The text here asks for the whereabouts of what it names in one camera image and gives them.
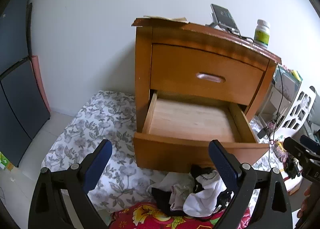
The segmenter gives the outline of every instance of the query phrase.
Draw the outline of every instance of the refrigerator door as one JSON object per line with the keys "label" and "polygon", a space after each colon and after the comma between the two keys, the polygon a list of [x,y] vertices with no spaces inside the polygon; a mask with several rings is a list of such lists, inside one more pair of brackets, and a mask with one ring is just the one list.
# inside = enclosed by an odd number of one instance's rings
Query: refrigerator door
{"label": "refrigerator door", "polygon": [[0,75],[28,56],[27,3],[28,0],[11,0],[0,15]]}
{"label": "refrigerator door", "polygon": [[27,60],[1,80],[3,90],[18,121],[33,139],[50,114],[40,95]]}
{"label": "refrigerator door", "polygon": [[14,116],[1,87],[0,113],[0,151],[17,167],[31,139]]}

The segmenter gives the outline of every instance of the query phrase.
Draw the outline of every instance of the human hand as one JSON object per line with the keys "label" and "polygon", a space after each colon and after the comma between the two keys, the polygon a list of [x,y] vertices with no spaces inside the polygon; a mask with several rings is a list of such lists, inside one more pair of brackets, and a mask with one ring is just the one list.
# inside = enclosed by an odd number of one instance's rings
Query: human hand
{"label": "human hand", "polygon": [[304,192],[304,195],[306,196],[306,198],[303,200],[301,204],[301,209],[297,213],[297,218],[301,218],[303,216],[303,211],[307,210],[307,200],[310,196],[310,192],[311,192],[311,186],[308,187],[308,189]]}

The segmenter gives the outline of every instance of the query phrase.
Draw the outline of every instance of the white wall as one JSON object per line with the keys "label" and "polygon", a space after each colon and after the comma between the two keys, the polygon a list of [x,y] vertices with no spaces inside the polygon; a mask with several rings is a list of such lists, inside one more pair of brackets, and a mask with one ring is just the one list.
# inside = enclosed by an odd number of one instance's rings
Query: white wall
{"label": "white wall", "polygon": [[136,17],[211,22],[210,4],[226,7],[241,34],[271,23],[269,50],[320,91],[320,19],[308,0],[31,0],[32,49],[53,110],[74,115],[99,89],[134,92]]}

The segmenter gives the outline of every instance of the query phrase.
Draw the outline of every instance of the floral bedsheet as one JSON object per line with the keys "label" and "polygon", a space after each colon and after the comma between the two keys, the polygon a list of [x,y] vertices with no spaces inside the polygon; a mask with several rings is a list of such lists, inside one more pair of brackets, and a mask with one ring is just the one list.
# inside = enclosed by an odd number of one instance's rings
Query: floral bedsheet
{"label": "floral bedsheet", "polygon": [[[42,167],[51,171],[65,170],[81,163],[102,139],[112,142],[113,152],[96,188],[88,193],[97,210],[120,211],[138,202],[151,201],[146,188],[163,180],[164,172],[138,168],[132,144],[136,130],[135,98],[133,95],[99,91],[78,112],[45,156]],[[250,122],[253,130],[256,122]],[[270,163],[279,161],[270,151]],[[268,153],[253,165],[268,170]],[[255,205],[258,192],[252,196]]]}

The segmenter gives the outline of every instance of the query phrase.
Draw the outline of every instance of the paper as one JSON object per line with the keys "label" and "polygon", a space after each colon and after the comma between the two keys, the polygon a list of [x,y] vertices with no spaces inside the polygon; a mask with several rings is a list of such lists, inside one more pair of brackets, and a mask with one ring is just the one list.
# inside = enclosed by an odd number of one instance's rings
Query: paper
{"label": "paper", "polygon": [[172,22],[190,23],[190,21],[188,21],[185,17],[182,17],[182,18],[166,18],[166,17],[148,16],[148,15],[145,15],[143,17],[144,18],[148,18],[148,19],[162,19],[162,20],[167,20],[167,21],[172,21]]}

